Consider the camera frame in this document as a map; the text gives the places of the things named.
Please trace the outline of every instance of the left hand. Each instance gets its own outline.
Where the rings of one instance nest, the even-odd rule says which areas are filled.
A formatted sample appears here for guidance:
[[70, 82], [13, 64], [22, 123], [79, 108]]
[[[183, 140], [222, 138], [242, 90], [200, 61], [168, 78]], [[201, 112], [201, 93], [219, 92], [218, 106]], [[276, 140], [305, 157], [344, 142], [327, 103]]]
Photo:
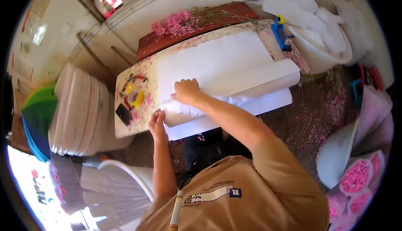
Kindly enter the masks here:
[[165, 120], [165, 113], [161, 112], [160, 109], [156, 110], [152, 116], [151, 120], [148, 124], [149, 131], [153, 136], [153, 142], [168, 142], [168, 134], [166, 134], [165, 127], [163, 126], [163, 122]]

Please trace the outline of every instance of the paper sheet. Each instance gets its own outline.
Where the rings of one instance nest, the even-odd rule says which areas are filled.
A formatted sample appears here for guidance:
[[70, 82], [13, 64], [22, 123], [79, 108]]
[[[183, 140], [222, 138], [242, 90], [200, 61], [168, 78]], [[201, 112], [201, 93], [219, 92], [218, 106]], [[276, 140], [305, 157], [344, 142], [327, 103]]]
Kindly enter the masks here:
[[[191, 106], [170, 99], [174, 83], [181, 79], [196, 78], [205, 93], [240, 106], [266, 93], [298, 83], [299, 70], [290, 59], [274, 62], [263, 43], [251, 31], [172, 54], [159, 62], [157, 70], [161, 109], [166, 113], [165, 123], [174, 127], [203, 115]], [[293, 73], [297, 77], [290, 83], [258, 88]]]
[[[270, 94], [265, 94], [249, 103], [243, 104], [240, 108], [253, 115], [259, 115], [291, 104], [292, 101], [293, 98], [289, 88], [285, 88]], [[172, 128], [165, 125], [166, 133], [170, 141], [193, 136], [218, 127], [219, 125], [208, 116], [203, 116]]]

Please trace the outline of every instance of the blue tool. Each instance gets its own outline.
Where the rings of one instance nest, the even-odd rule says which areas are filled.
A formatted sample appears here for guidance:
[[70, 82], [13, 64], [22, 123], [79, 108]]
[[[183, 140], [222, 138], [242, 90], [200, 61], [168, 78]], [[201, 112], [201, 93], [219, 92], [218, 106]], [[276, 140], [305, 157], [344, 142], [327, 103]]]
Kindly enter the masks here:
[[275, 23], [271, 25], [271, 29], [274, 32], [274, 35], [279, 43], [279, 46], [282, 51], [291, 51], [292, 40], [294, 36], [287, 36], [283, 31], [283, 24], [285, 23], [285, 19], [283, 15], [279, 14], [275, 19]]

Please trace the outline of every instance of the tiled wall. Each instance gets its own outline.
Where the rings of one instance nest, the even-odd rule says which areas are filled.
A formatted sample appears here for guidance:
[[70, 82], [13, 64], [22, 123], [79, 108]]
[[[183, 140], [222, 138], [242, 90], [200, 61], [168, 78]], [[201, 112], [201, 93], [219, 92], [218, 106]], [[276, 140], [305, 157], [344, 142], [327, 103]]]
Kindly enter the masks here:
[[[119, 35], [131, 49], [137, 50], [139, 39], [152, 31], [151, 24], [162, 20], [168, 14], [194, 6], [215, 6], [232, 1], [247, 1], [258, 15], [266, 15], [261, 10], [261, 0], [139, 0], [125, 5], [122, 10], [107, 20], [107, 24], [103, 24], [100, 29], [93, 31], [93, 37], [88, 40], [88, 45], [105, 64], [113, 66], [113, 57], [109, 55], [110, 50], [108, 51], [108, 49], [112, 43], [117, 44], [117, 42], [112, 39], [114, 35], [110, 29]], [[335, 11], [332, 0], [317, 0], [317, 2], [331, 11]], [[73, 62], [79, 62], [80, 57], [86, 59], [85, 53], [80, 52], [80, 49], [77, 48], [70, 59]], [[120, 69], [121, 67], [115, 68], [115, 72], [121, 71]]]

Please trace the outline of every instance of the right hand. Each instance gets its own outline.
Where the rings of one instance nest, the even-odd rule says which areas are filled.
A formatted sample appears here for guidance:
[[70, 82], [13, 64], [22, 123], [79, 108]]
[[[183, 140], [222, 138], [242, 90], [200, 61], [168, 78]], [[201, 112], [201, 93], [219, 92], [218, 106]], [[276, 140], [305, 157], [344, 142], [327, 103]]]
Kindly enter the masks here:
[[197, 79], [192, 80], [182, 79], [180, 82], [174, 83], [174, 90], [171, 98], [179, 101], [180, 103], [192, 105], [202, 94]]

